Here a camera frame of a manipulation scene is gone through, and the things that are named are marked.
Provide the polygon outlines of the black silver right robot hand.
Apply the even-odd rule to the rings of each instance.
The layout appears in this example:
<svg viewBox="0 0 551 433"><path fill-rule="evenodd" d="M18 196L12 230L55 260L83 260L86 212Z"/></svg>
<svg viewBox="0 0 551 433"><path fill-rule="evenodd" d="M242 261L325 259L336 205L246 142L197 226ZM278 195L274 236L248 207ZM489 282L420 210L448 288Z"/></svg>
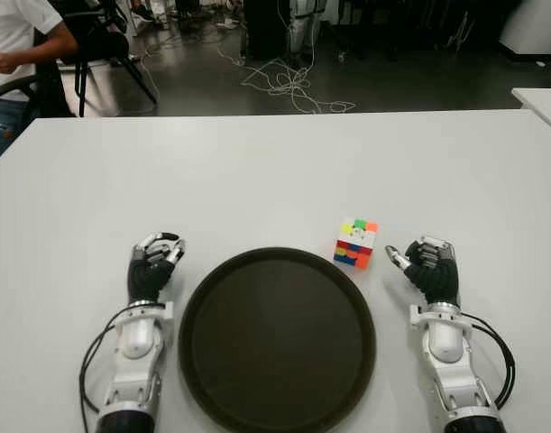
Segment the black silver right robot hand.
<svg viewBox="0 0 551 433"><path fill-rule="evenodd" d="M428 304L443 302L460 306L459 274L455 249L446 240L422 235L405 253L385 246L390 261L425 296Z"/></svg>

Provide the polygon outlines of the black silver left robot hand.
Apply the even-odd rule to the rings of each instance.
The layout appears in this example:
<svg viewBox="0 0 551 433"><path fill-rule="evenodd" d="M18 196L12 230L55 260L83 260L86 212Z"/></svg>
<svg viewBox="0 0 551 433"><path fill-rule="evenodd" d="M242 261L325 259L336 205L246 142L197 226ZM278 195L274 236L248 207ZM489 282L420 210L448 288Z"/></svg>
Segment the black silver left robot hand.
<svg viewBox="0 0 551 433"><path fill-rule="evenodd" d="M185 240L179 235L159 232L136 244L127 270L128 302L156 303L185 253Z"/></svg>

